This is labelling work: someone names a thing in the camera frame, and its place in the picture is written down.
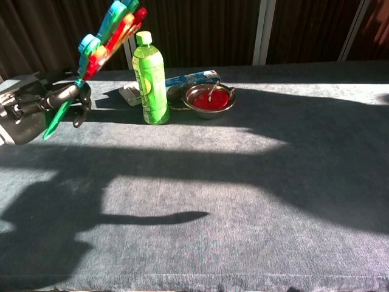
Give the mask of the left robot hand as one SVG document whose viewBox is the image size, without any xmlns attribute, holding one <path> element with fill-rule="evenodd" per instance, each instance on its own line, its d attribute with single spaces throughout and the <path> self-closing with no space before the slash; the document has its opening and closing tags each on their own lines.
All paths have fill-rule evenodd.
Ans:
<svg viewBox="0 0 389 292">
<path fill-rule="evenodd" d="M 91 87 L 64 81 L 73 74 L 63 69 L 1 82 L 1 145 L 27 144 L 40 134 L 47 140 L 66 117 L 80 127 L 92 107 Z"/>
</svg>

